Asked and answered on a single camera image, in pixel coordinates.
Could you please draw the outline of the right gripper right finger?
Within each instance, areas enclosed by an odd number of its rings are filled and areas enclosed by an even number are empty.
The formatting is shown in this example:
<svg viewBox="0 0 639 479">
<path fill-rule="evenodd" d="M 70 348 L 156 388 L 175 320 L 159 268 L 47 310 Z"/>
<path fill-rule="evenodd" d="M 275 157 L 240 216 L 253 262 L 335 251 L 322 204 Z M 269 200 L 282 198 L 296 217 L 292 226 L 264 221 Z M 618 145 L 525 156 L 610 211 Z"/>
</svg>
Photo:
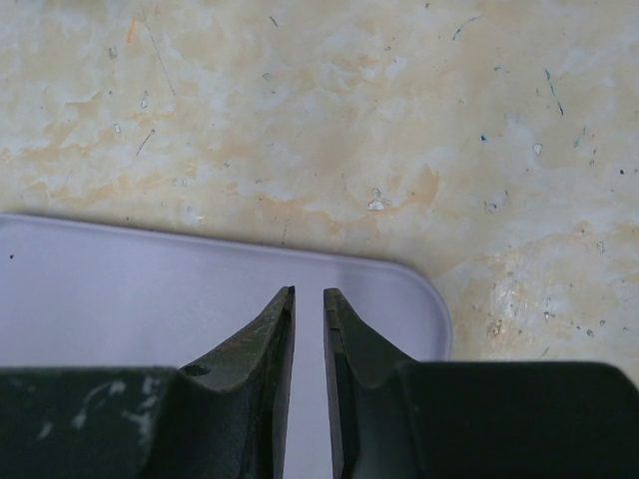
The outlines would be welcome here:
<svg viewBox="0 0 639 479">
<path fill-rule="evenodd" d="M 412 359 L 365 323 L 337 288 L 323 292 L 324 361 L 335 478 L 417 478 L 396 367 Z"/>
</svg>

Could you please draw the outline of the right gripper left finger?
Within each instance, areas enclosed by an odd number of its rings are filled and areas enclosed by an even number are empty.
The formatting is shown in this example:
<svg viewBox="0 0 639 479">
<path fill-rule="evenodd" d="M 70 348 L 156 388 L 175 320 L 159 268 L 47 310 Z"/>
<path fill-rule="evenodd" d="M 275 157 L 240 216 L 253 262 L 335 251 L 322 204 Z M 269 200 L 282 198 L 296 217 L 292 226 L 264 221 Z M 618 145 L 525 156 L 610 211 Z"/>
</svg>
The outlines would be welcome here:
<svg viewBox="0 0 639 479">
<path fill-rule="evenodd" d="M 284 476 L 295 299 L 282 287 L 255 319 L 181 368 L 195 384 L 185 442 L 196 477 Z"/>
</svg>

